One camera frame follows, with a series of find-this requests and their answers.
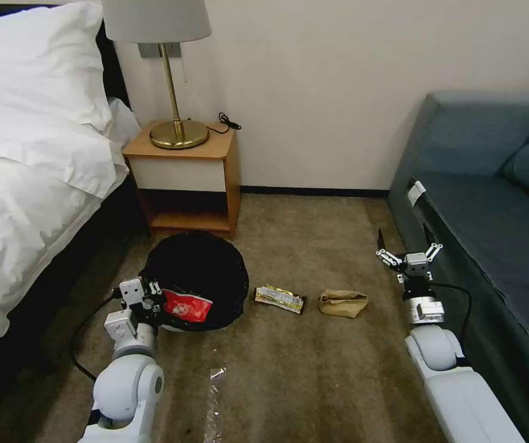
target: white wall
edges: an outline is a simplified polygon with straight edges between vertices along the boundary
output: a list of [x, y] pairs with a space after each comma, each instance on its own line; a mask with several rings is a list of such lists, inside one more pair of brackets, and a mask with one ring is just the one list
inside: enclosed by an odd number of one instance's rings
[[[225, 111], [245, 185], [386, 189], [434, 89], [529, 91], [525, 0], [207, 0], [182, 45], [182, 116]], [[141, 123], [171, 116], [160, 60], [118, 44]]]

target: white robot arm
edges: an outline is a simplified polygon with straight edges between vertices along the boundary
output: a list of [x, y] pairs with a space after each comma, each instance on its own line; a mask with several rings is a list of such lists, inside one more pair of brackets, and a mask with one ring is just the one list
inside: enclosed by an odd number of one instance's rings
[[[157, 294], [159, 287], [136, 278], [119, 289], [127, 307], [106, 317], [105, 329], [115, 342], [113, 361], [94, 383], [94, 405], [81, 443], [150, 443], [164, 387], [164, 371], [154, 360], [156, 325], [149, 324], [151, 315], [144, 315], [153, 312], [147, 294]], [[148, 323], [138, 322], [130, 306]]]
[[[431, 286], [453, 286], [432, 281], [429, 265], [443, 245], [432, 241], [432, 234], [424, 228], [429, 243], [426, 252], [394, 255], [386, 250], [380, 231], [376, 255], [399, 273], [404, 285], [408, 320], [417, 325], [405, 340], [406, 348], [423, 378], [439, 425], [449, 443], [525, 443], [486, 381], [467, 363], [455, 334], [438, 326], [445, 320], [445, 310]], [[471, 299], [468, 303], [464, 325]]]

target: red packet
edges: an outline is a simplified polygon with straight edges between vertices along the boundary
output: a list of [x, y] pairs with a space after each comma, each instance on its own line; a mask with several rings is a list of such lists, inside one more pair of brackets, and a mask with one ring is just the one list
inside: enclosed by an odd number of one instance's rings
[[191, 323], [203, 323], [213, 304], [211, 300], [197, 295], [179, 294], [167, 289], [162, 289], [162, 293], [166, 297], [162, 306], [164, 312]]

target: nightstand shelf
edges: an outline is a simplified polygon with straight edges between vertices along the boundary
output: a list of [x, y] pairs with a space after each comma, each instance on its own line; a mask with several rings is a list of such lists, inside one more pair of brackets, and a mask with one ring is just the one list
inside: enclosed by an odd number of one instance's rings
[[[149, 229], [201, 229], [233, 237], [241, 199], [236, 132], [211, 132], [202, 145], [171, 151], [150, 142], [155, 124], [124, 151]], [[214, 127], [225, 129], [221, 124]]]

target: black bag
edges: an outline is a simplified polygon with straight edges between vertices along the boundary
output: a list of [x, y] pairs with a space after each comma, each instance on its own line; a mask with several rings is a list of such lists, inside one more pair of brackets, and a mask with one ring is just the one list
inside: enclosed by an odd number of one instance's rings
[[165, 325], [187, 331], [220, 329], [244, 312], [249, 280], [242, 255], [231, 243], [208, 232], [165, 238], [149, 253], [140, 275], [157, 280], [162, 289], [213, 302], [203, 323], [164, 313]]

